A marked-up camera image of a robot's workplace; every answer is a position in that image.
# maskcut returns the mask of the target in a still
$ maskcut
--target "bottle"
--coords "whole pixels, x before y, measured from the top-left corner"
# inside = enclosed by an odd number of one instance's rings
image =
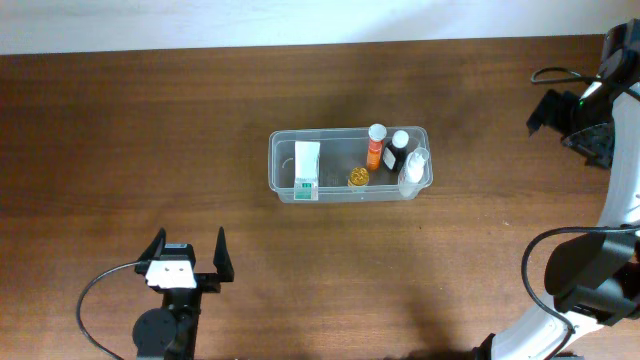
[[[357,167],[351,171],[347,185],[353,188],[354,192],[363,192],[364,187],[369,183],[369,173],[363,167]]]
[[[407,157],[407,162],[398,176],[398,188],[403,197],[410,198],[416,190],[420,190],[417,184],[422,180],[428,159],[429,150],[425,148],[417,148]]]
[[[380,167],[380,155],[382,155],[382,142],[387,136],[387,128],[380,124],[369,127],[369,152],[367,153],[367,169],[378,170]]]
[[[398,130],[391,142],[387,144],[382,153],[382,162],[384,167],[391,172],[397,172],[402,169],[404,161],[407,158],[407,144],[409,143],[409,134],[404,130]]]

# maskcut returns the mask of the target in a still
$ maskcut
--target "white wall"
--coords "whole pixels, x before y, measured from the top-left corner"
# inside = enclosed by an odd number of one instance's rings
[[[0,0],[0,54],[604,33],[640,0]]]

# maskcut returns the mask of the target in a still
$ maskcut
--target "label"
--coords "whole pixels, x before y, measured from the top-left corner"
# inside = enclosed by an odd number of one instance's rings
[[[378,170],[380,166],[380,153],[382,153],[382,141],[369,140],[369,152],[367,153],[367,169]]]
[[[387,165],[389,169],[393,169],[393,166],[396,164],[396,157],[393,156],[393,153],[389,148],[384,149],[384,154],[382,154],[382,161]]]
[[[312,183],[295,184],[293,199],[318,201],[318,187],[313,186]]]

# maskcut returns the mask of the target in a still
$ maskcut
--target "jar lid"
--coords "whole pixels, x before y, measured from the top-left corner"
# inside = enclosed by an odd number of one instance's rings
[[[369,172],[367,172],[367,169],[362,167],[355,168],[353,169],[353,171],[351,171],[351,175],[349,176],[349,181],[354,186],[367,185],[367,183],[369,183]]]
[[[409,134],[407,134],[404,130],[398,130],[395,134],[393,134],[393,138],[391,138],[391,143],[398,149],[402,149],[407,146],[409,143]]]
[[[369,137],[373,141],[382,141],[387,136],[387,128],[380,124],[373,124],[369,127]]]

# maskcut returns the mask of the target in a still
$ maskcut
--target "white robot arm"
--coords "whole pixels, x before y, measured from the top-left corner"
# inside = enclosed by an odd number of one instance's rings
[[[640,93],[640,83],[632,90]],[[607,201],[598,226],[618,227],[640,222],[640,102],[623,93],[614,102],[613,118],[615,153]],[[551,295],[543,294],[542,300],[553,308]],[[563,315],[576,331],[565,346],[604,326],[596,318],[577,312]],[[491,359],[544,359],[567,331],[564,323],[534,305],[512,327],[493,338]]]
[[[612,29],[605,40],[598,77],[590,78],[595,82],[585,94],[578,99],[571,93],[560,95],[551,90],[527,123],[532,133],[541,125],[563,133],[563,144],[587,157],[588,165],[611,167],[598,227],[636,228],[640,224],[639,50],[640,21]],[[550,70],[587,79],[561,68]],[[475,358],[551,359],[585,334],[622,318],[640,317],[640,270],[627,262],[640,250],[635,235],[587,233],[560,245],[545,275],[545,287],[553,295],[545,292],[540,300],[565,317],[572,329],[534,305],[512,327],[492,334],[474,349]]]

